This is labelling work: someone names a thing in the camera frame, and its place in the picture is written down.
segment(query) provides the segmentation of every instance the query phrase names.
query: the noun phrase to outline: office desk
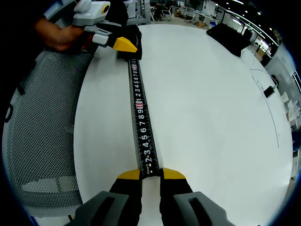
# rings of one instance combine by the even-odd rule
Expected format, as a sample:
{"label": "office desk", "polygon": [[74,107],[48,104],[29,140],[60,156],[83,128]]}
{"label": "office desk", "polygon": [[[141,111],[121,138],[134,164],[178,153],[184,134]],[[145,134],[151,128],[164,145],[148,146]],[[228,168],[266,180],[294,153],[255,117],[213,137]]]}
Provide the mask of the office desk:
{"label": "office desk", "polygon": [[197,11],[196,11],[195,14],[198,14],[198,15],[200,15],[200,16],[204,16],[204,17],[205,17],[204,23],[205,23],[206,25],[209,25],[211,21],[215,22],[216,24],[219,24],[219,22],[220,22],[220,21],[217,20],[217,19],[213,19],[212,16],[206,15],[206,14],[201,13],[201,12],[197,12]]}
{"label": "office desk", "polygon": [[[254,80],[261,71],[250,70],[201,29],[163,24],[140,30],[140,65],[161,167],[183,173],[192,190],[223,207],[233,224],[268,223],[292,169],[280,97],[273,95],[268,106]],[[265,73],[255,79],[272,82]],[[81,88],[74,161],[83,202],[137,168],[127,62],[111,48],[96,51]],[[139,224],[161,225],[157,178],[143,181],[142,202]]]}

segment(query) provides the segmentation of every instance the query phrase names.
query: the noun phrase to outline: mesh chair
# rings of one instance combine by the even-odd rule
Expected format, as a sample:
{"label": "mesh chair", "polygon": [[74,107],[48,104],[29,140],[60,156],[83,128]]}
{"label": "mesh chair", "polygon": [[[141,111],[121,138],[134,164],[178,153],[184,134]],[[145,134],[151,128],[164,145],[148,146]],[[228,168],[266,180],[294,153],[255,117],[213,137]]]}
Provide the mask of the mesh chair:
{"label": "mesh chair", "polygon": [[44,51],[15,92],[4,125],[3,165],[28,215],[70,215],[82,204],[75,176],[73,125],[91,53]]}
{"label": "mesh chair", "polygon": [[173,13],[174,6],[171,6],[169,10],[162,10],[163,19],[167,19],[168,21],[171,20],[171,14]]}
{"label": "mesh chair", "polygon": [[185,17],[189,17],[190,19],[184,20],[184,21],[187,22],[187,23],[189,23],[189,22],[191,22],[191,19],[193,19],[194,16],[195,16],[194,9],[193,8],[189,8],[189,7],[186,7],[185,9],[186,9],[186,11],[185,11],[184,16]]}

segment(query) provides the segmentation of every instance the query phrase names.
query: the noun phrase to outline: human hand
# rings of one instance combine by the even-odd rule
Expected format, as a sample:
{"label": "human hand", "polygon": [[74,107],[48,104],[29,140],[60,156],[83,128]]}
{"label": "human hand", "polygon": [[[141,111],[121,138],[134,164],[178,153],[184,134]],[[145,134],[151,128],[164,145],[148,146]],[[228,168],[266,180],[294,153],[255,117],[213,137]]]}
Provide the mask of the human hand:
{"label": "human hand", "polygon": [[65,51],[79,44],[84,49],[92,42],[93,38],[93,34],[84,35],[83,27],[70,25],[61,29],[46,18],[41,18],[36,23],[35,30],[48,47],[54,48],[57,51]]}

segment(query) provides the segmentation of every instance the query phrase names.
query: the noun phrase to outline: ceiling light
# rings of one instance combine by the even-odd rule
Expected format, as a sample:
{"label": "ceiling light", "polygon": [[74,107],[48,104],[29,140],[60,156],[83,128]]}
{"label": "ceiling light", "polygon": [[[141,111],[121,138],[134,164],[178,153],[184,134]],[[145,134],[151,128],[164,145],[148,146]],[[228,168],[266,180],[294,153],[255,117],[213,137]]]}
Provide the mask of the ceiling light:
{"label": "ceiling light", "polygon": [[238,3],[242,4],[242,5],[244,4],[243,2],[238,1],[238,0],[232,0],[232,1],[238,2]]}

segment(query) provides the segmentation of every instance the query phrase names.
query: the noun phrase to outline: office chair in background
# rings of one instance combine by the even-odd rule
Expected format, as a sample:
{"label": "office chair in background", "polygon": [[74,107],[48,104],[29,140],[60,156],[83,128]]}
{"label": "office chair in background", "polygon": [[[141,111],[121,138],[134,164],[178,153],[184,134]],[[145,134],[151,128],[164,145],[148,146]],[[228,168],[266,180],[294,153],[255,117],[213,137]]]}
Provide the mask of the office chair in background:
{"label": "office chair in background", "polygon": [[195,11],[193,8],[186,7],[186,12],[185,12],[184,16],[190,18],[190,19],[184,20],[187,23],[191,22],[191,23],[195,24],[198,22],[198,15],[195,14]]}
{"label": "office chair in background", "polygon": [[169,8],[169,10],[162,10],[162,11],[161,11],[162,14],[163,14],[163,20],[164,20],[164,19],[167,19],[168,21],[171,20],[171,15],[172,15],[172,13],[173,13],[173,8],[174,8],[174,6],[171,6],[171,7]]}

